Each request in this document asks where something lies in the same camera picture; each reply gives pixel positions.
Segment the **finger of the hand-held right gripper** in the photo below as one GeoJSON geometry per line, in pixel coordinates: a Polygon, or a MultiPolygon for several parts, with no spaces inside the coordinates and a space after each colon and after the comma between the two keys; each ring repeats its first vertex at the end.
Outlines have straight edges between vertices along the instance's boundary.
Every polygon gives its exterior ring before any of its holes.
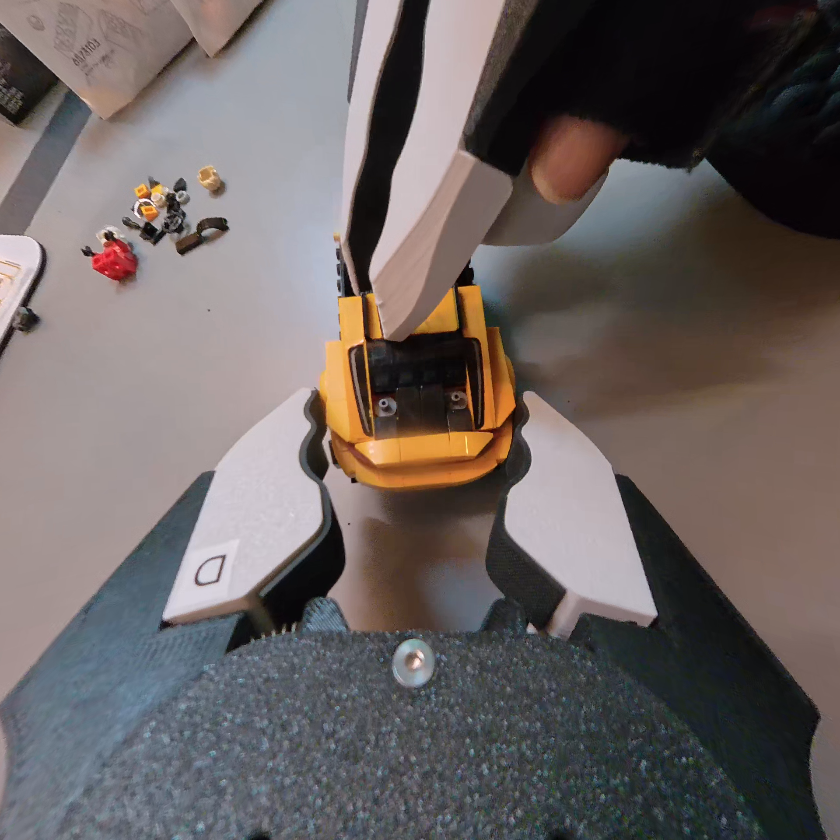
{"type": "Polygon", "coordinates": [[[372,292],[371,260],[417,105],[428,7],[428,1],[356,4],[343,151],[342,293],[372,292]]]}
{"type": "Polygon", "coordinates": [[[470,154],[464,140],[504,7],[429,4],[413,120],[371,259],[389,340],[404,340],[436,309],[511,194],[511,177],[470,154]]]}

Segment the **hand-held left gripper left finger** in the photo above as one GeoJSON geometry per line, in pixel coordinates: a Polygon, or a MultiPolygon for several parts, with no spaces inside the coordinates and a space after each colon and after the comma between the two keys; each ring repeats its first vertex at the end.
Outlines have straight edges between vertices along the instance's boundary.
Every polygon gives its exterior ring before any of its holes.
{"type": "Polygon", "coordinates": [[[301,388],[219,461],[162,614],[183,625],[245,613],[258,631],[302,620],[345,551],[324,477],[318,391],[301,388]]]}

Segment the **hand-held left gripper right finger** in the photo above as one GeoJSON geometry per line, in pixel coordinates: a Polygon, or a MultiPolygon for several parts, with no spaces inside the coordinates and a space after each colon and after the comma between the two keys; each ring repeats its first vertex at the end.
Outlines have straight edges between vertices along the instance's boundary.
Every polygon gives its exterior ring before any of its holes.
{"type": "Polygon", "coordinates": [[[526,623],[565,639],[584,614],[649,627],[657,607],[616,474],[535,392],[516,409],[506,471],[486,570],[526,623]]]}

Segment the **yellow lego car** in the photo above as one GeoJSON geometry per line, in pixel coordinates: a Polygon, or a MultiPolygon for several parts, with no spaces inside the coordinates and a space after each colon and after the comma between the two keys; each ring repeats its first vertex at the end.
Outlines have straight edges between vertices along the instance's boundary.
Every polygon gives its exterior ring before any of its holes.
{"type": "Polygon", "coordinates": [[[373,295],[354,292],[340,236],[333,239],[339,338],[326,343],[319,383],[333,463],[384,490],[455,487],[489,474],[510,451],[516,380],[473,269],[414,333],[387,340],[373,295]]]}

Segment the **person's right forearm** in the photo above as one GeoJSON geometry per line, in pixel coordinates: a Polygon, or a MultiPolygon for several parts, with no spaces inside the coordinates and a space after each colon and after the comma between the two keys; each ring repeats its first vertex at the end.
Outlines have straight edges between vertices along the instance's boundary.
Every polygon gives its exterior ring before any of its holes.
{"type": "Polygon", "coordinates": [[[761,69],[707,160],[762,215],[839,238],[839,2],[778,2],[756,28],[761,69]]]}

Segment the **black curved lego piece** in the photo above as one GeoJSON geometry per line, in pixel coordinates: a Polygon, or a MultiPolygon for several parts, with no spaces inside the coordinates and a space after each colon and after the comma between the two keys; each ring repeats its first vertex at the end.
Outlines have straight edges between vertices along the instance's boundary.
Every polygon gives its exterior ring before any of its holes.
{"type": "Polygon", "coordinates": [[[229,230],[225,217],[205,217],[200,219],[194,230],[175,241],[175,250],[184,256],[202,245],[214,242],[229,230]]]}

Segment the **pile of small lego pieces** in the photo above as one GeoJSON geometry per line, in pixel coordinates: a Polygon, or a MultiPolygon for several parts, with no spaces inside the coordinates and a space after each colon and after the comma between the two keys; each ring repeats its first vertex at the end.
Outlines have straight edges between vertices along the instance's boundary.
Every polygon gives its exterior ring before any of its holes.
{"type": "Polygon", "coordinates": [[[165,185],[151,177],[134,188],[130,214],[122,218],[121,225],[144,242],[158,245],[164,238],[186,232],[185,206],[190,199],[184,178],[165,185]]]}

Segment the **red lego minifigure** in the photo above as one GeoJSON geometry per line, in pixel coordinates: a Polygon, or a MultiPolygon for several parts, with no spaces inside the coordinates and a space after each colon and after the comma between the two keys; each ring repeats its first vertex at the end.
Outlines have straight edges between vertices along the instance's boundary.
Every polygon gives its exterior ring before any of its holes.
{"type": "Polygon", "coordinates": [[[91,268],[104,277],[122,283],[135,277],[139,262],[131,244],[115,227],[105,227],[98,232],[100,251],[83,246],[80,252],[88,257],[91,268]]]}

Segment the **black lego box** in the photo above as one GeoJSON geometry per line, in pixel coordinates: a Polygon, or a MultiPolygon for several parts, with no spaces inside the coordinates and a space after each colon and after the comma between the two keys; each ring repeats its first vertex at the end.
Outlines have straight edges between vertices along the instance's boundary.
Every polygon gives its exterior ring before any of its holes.
{"type": "Polygon", "coordinates": [[[58,84],[57,76],[1,27],[1,116],[20,125],[58,84]]]}

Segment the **small white printed paper bag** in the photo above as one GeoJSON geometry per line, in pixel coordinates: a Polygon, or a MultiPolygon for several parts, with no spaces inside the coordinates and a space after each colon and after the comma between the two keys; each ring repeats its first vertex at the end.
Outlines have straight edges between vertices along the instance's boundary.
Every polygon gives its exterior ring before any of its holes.
{"type": "Polygon", "coordinates": [[[263,1],[171,1],[209,57],[215,57],[263,1]]]}

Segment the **large white printed paper bag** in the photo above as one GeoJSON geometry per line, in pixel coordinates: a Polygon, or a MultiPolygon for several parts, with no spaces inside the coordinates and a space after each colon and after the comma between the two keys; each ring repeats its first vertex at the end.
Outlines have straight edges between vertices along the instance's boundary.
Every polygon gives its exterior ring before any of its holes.
{"type": "Polygon", "coordinates": [[[193,40],[169,1],[2,1],[1,23],[103,119],[193,40]]]}

